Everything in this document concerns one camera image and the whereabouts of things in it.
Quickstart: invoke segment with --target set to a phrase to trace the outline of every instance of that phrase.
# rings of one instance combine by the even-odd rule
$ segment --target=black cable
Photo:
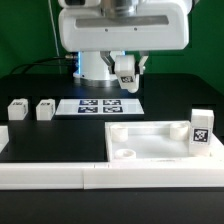
[[[33,62],[32,64],[30,64],[29,66],[27,66],[27,68],[25,68],[22,73],[25,74],[27,71],[29,71],[32,67],[35,66],[35,64],[39,64],[39,63],[44,63],[44,62],[49,62],[49,61],[56,61],[56,60],[65,60],[65,57],[53,57],[53,58],[45,58],[45,59],[41,59],[38,61]]]
[[[17,67],[15,67],[14,69],[12,69],[12,71],[9,73],[9,75],[13,75],[14,72],[16,70],[18,70],[19,68],[22,68],[22,67],[29,67],[29,69],[33,68],[34,66],[46,66],[46,67],[58,67],[58,66],[63,66],[63,67],[67,67],[69,66],[69,64],[61,64],[61,65],[50,65],[50,64],[42,64],[42,63],[32,63],[32,64],[23,64],[23,65],[19,65]]]

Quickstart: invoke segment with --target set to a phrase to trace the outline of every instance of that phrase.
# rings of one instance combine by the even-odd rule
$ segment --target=white platform
[[[0,189],[224,187],[221,142],[212,135],[210,156],[190,157],[187,140],[169,139],[171,123],[122,123],[129,129],[123,142],[114,142],[110,131],[121,123],[106,123],[108,162],[0,164]],[[131,148],[136,158],[116,159],[121,148]]]

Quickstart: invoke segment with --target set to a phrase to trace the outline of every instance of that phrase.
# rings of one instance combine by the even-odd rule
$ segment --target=black table surface
[[[215,113],[214,132],[221,141],[224,140],[223,95],[200,78],[189,74],[145,75],[139,92],[134,95],[119,88],[75,86],[69,78],[60,75],[4,77],[0,80],[0,125],[9,124],[9,103],[14,98],[22,97],[28,98],[31,105],[31,113],[26,121],[28,126],[35,124],[36,105],[41,99],[47,98],[54,98],[58,103],[62,98],[137,97],[142,103],[146,121],[189,120],[192,108],[212,109]],[[96,122],[103,129],[105,121],[106,118],[71,122],[78,122],[77,127],[82,125],[85,132],[88,122]],[[224,223],[223,208],[224,188],[0,191],[0,223],[4,224],[216,224]]]

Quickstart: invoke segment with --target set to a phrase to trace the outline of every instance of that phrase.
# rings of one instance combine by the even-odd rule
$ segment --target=white box with marker
[[[8,106],[9,120],[24,120],[28,114],[28,100],[27,99],[15,99]]]
[[[193,109],[189,153],[194,156],[209,156],[210,142],[214,126],[212,110]]]
[[[41,100],[36,107],[38,121],[50,121],[55,114],[55,100]]]

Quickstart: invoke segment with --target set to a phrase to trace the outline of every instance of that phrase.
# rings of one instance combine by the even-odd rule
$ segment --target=green backdrop
[[[61,9],[57,0],[52,4],[57,20]],[[200,0],[189,16],[188,47],[152,52],[147,73],[195,74],[224,94],[223,9],[223,0]],[[17,65],[53,56],[56,50],[47,0],[0,1],[0,77]]]

